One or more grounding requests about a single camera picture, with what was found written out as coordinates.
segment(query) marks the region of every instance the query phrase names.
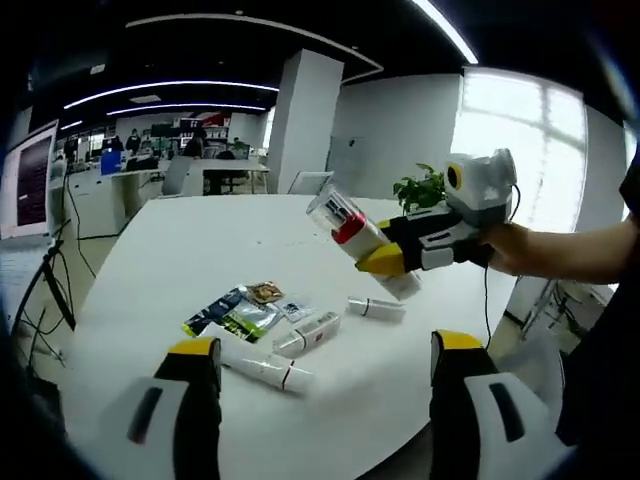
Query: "potted plant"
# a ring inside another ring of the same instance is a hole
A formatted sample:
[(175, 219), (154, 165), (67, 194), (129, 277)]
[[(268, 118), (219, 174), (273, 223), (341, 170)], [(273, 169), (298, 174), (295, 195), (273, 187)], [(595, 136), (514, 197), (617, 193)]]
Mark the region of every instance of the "potted plant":
[(403, 177), (400, 182), (393, 184), (393, 194), (406, 215), (412, 210), (429, 208), (445, 199), (444, 175), (436, 173), (426, 163), (416, 163), (424, 171), (424, 179)]

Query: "ceiling light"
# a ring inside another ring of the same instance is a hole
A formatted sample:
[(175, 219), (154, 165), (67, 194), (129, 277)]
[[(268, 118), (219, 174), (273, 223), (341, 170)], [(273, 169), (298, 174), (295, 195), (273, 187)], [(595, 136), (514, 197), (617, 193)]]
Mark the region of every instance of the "ceiling light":
[(444, 32), (444, 34), (447, 37), (449, 37), (449, 40), (453, 42), (453, 44), (456, 46), (458, 51), (460, 51), (460, 53), (464, 56), (464, 58), (467, 59), (467, 62), (472, 64), (478, 63), (478, 59), (476, 58), (474, 53), (471, 51), (471, 48), (469, 48), (469, 45), (467, 45), (467, 43), (464, 41), (464, 39), (458, 33), (458, 31), (455, 28), (453, 28), (453, 25), (449, 23), (449, 20), (444, 18), (444, 15), (442, 15), (442, 13), (440, 13), (440, 11), (436, 7), (434, 7), (427, 0), (411, 0), (411, 1), (415, 3), (418, 7), (420, 7), (422, 11), (424, 11), (424, 13), (426, 13), (429, 16), (429, 18), (431, 18), (431, 20), (436, 22), (436, 24), (438, 25), (438, 27), (440, 27), (440, 29)]
[(138, 112), (140, 110), (151, 110), (154, 108), (176, 108), (176, 107), (218, 107), (218, 108), (241, 108), (246, 110), (265, 111), (266, 108), (251, 107), (248, 105), (229, 105), (226, 103), (163, 103), (161, 105), (147, 105), (145, 107), (125, 108), (124, 110), (114, 110), (107, 115), (118, 115), (120, 113)]
[(279, 88), (268, 87), (266, 85), (254, 85), (252, 83), (223, 82), (219, 80), (176, 80), (171, 82), (143, 83), (142, 85), (132, 85), (130, 87), (116, 88), (114, 90), (108, 90), (106, 92), (96, 93), (95, 95), (91, 95), (90, 97), (81, 98), (80, 100), (76, 100), (75, 102), (65, 105), (64, 109), (68, 110), (69, 108), (75, 107), (82, 103), (95, 100), (96, 98), (106, 97), (107, 95), (113, 95), (115, 93), (128, 92), (131, 90), (140, 90), (142, 88), (166, 87), (169, 85), (222, 85), (226, 87), (256, 88), (258, 90), (270, 90), (272, 92), (280, 91)]
[(157, 95), (145, 95), (143, 97), (133, 97), (130, 98), (133, 103), (151, 103), (151, 102), (159, 102), (161, 99)]
[(89, 75), (95, 75), (96, 73), (102, 73), (104, 72), (104, 68), (106, 67), (106, 65), (104, 63), (101, 63), (100, 65), (94, 65), (93, 67), (91, 67), (91, 70), (89, 71)]
[(66, 130), (67, 128), (77, 127), (82, 123), (82, 120), (78, 120), (77, 122), (70, 123), (69, 125), (65, 125), (64, 127), (60, 127), (60, 130)]

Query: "black ceiling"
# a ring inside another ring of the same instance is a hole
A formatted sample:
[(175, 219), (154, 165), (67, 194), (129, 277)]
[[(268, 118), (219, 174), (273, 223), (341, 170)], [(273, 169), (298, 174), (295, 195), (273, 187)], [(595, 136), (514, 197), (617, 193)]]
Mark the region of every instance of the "black ceiling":
[[(620, 118), (598, 58), (587, 42), (587, 34), (597, 31), (587, 29), (593, 16), (583, 6), (585, 2), (433, 3), (461, 32), (480, 65), (558, 81), (583, 91), (587, 103), (616, 120)], [(269, 108), (275, 104), (275, 92), (207, 86), (126, 92), (62, 110), (63, 105), (87, 95), (154, 81), (207, 79), (277, 87), (283, 62), (301, 48), (344, 61), (344, 78), (375, 70), (357, 54), (384, 67), (382, 72), (354, 83), (460, 72), (465, 64), (456, 48), (410, 0), (181, 0), (167, 6), (149, 0), (76, 0), (55, 5), (56, 8), (46, 6), (48, 21), (43, 22), (39, 35), (30, 39), (35, 49), (31, 69), (34, 92), (26, 92), (21, 99), (35, 104), (36, 123), (61, 115), (63, 122), (98, 121), (106, 111), (135, 106), (131, 97), (150, 93), (158, 94), (163, 103), (215, 102)], [(246, 20), (174, 20), (126, 28), (129, 22), (161, 15), (235, 15), (239, 10), (245, 19), (259, 18), (296, 27), (348, 48), (355, 46), (357, 52), (345, 52), (295, 32)], [(620, 38), (612, 38), (616, 29), (610, 25), (615, 24), (609, 21), (604, 28), (609, 45), (623, 44)], [(90, 67), (100, 63), (106, 64), (105, 71), (89, 75)]]

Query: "monitor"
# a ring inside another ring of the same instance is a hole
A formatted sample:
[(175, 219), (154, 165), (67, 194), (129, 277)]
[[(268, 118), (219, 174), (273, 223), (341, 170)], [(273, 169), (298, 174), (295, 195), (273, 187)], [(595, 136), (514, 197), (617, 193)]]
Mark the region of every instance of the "monitor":
[(193, 133), (199, 128), (202, 128), (202, 120), (199, 118), (180, 119), (180, 132), (182, 133)]
[(58, 122), (11, 149), (0, 179), (0, 239), (49, 231), (49, 171)]
[(154, 123), (151, 125), (152, 137), (171, 137), (173, 125), (171, 123)]

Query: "white round table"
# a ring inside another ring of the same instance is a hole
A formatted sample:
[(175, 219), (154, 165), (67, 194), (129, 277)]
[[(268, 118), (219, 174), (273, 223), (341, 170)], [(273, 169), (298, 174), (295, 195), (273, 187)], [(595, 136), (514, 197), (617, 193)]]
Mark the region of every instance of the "white round table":
[[(273, 280), (308, 296), (318, 313), (343, 313), (350, 295), (393, 300), (307, 218), (310, 200), (247, 195), (145, 205), (78, 318), (61, 384), (72, 440), (95, 433), (100, 413), (130, 382), (153, 375), (185, 338), (184, 320), (239, 283)], [(376, 221), (400, 214), (394, 201), (356, 203)], [(487, 337), (483, 273), (471, 263), (421, 272), (399, 324), (345, 314), (334, 339), (296, 362), (315, 373), (306, 397), (223, 370), (221, 477), (353, 479), (397, 451), (429, 421), (431, 332)], [(488, 282), (493, 330), (515, 279), (490, 271)], [(280, 321), (256, 348), (269, 350), (291, 328)]]

